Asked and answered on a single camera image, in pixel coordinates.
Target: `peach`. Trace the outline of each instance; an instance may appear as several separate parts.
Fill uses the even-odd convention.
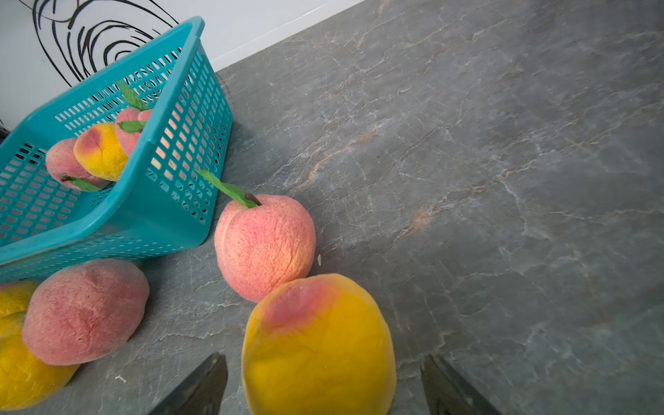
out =
[[[127,163],[116,136],[115,123],[96,124],[76,140],[74,156],[91,175],[118,181]]]
[[[313,264],[313,219],[296,200],[258,195],[261,206],[226,205],[214,232],[219,269],[231,288],[259,302],[284,282],[306,277]]]
[[[152,115],[152,110],[141,111],[141,113],[138,114],[138,120],[139,121],[147,121],[147,120],[150,119],[151,115]]]
[[[23,342],[48,365],[93,361],[129,339],[148,295],[143,272],[131,262],[92,260],[65,268],[35,291]]]
[[[242,384],[253,415],[385,415],[396,387],[389,328],[344,276],[288,282],[249,317]]]
[[[24,319],[24,311],[0,317],[0,412],[42,402],[78,369],[78,365],[50,366],[30,353],[21,341]]]
[[[33,281],[0,284],[0,317],[27,310],[38,285]]]
[[[118,118],[116,118],[116,124],[114,125],[114,128],[116,129],[116,136],[118,137],[122,151],[125,152],[127,157],[133,153],[133,149],[136,147],[138,139],[141,137],[141,133],[125,132],[122,130],[122,128],[120,128],[119,124],[124,121],[138,121],[138,115],[140,115],[140,113],[141,111],[137,110],[136,108],[127,108],[122,110],[122,112],[118,115]]]
[[[81,179],[100,189],[108,186],[109,181],[100,179],[88,173],[74,156],[76,138],[68,138],[55,143],[46,153],[46,170],[48,174],[69,189],[85,192],[86,190],[74,186],[69,177]]]

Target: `green leaf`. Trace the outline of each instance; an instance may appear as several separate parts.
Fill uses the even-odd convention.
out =
[[[76,177],[69,177],[69,176],[64,176],[63,178],[60,179],[60,181],[65,182],[71,182],[74,186],[78,187],[79,189],[86,191],[86,192],[98,192],[101,189],[98,188],[95,185],[91,185],[88,182],[86,182],[83,179],[77,179]]]
[[[141,98],[138,98],[138,95],[122,81],[118,81],[118,86],[122,91],[122,96],[125,98],[125,101],[129,106],[136,108],[137,110],[147,111],[149,108],[145,105],[145,102],[141,101]]]
[[[247,199],[246,198],[246,193],[237,187],[236,185],[228,185],[226,183],[221,183],[221,180],[217,179],[212,173],[210,173],[207,170],[198,170],[199,175],[203,176],[203,179],[207,180],[212,184],[212,186],[216,187],[217,189],[221,190],[224,192],[224,194],[234,200],[236,200],[238,203],[240,203],[242,206],[251,209],[252,207],[258,206],[256,202]]]
[[[146,124],[147,121],[123,121],[118,123],[120,129],[126,133],[140,133]]]

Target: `basket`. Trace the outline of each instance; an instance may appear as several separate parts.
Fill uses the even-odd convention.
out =
[[[211,225],[232,114],[192,18],[69,89],[0,145],[0,282],[96,258],[140,260],[198,246]],[[52,180],[45,154],[124,108],[123,80],[153,113],[120,177],[97,193]]]

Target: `gray marble countertop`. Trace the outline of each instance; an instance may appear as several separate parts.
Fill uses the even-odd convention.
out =
[[[432,352],[505,414],[662,413],[663,29],[656,0],[366,0],[218,73],[224,181],[300,201],[311,273],[374,296],[391,414],[428,413]],[[25,413],[145,414],[222,351],[248,414],[212,241],[143,269],[130,342]]]

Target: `black line drawing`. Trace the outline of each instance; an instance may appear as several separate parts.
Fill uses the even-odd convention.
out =
[[[32,10],[39,43],[69,86],[178,24],[154,0],[35,0]]]

